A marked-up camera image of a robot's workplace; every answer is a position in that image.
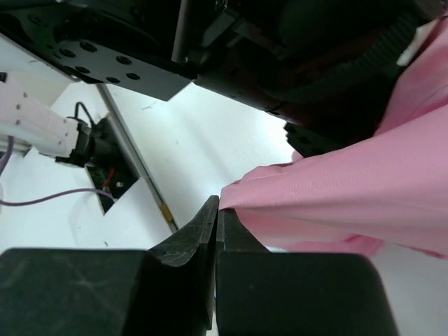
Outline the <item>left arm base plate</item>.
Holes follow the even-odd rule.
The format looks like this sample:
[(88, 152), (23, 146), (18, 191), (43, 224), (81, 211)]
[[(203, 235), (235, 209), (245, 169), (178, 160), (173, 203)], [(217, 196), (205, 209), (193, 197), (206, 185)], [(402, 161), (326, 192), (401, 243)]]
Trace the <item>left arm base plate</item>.
[(112, 124), (102, 118), (94, 126), (95, 150), (87, 174), (93, 186), (112, 196), (98, 195), (105, 214), (138, 180), (137, 172), (130, 164), (118, 142)]

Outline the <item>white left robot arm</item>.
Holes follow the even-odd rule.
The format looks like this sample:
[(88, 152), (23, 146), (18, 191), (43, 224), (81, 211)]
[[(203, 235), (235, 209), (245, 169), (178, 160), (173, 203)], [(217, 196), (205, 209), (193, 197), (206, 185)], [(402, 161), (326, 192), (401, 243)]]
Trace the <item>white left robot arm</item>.
[(1, 133), (68, 165), (117, 148), (12, 77), (34, 58), (68, 79), (168, 101), (189, 84), (286, 122), (310, 157), (371, 137), (417, 34), (445, 1), (2, 1)]

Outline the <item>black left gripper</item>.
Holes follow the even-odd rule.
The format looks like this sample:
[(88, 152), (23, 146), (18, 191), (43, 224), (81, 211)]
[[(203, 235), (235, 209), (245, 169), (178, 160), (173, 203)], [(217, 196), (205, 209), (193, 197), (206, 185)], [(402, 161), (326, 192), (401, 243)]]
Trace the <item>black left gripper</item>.
[(89, 84), (187, 85), (286, 122), (304, 157), (370, 138), (444, 1), (2, 1), (1, 33)]

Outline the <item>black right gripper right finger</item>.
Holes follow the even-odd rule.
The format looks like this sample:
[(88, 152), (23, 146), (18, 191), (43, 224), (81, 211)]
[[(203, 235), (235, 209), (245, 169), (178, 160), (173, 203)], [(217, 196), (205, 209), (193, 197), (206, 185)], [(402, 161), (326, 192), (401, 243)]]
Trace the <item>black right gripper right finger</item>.
[(221, 335), (397, 335), (379, 273), (350, 253), (274, 253), (233, 210), (217, 219)]

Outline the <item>pink pillowcase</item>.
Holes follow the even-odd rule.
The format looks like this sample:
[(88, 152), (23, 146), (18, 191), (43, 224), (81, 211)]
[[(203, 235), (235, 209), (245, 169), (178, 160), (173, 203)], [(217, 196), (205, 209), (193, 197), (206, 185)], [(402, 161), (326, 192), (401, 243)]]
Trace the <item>pink pillowcase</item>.
[(257, 167), (226, 186), (264, 245), (374, 255), (386, 242), (447, 257), (447, 17), (424, 27), (374, 136)]

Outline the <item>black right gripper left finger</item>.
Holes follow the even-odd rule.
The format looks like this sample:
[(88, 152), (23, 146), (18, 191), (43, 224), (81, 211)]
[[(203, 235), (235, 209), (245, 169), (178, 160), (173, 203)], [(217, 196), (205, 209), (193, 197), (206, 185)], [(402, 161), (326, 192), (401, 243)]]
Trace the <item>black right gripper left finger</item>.
[(205, 335), (213, 324), (218, 203), (210, 197), (147, 251), (5, 251), (1, 334)]

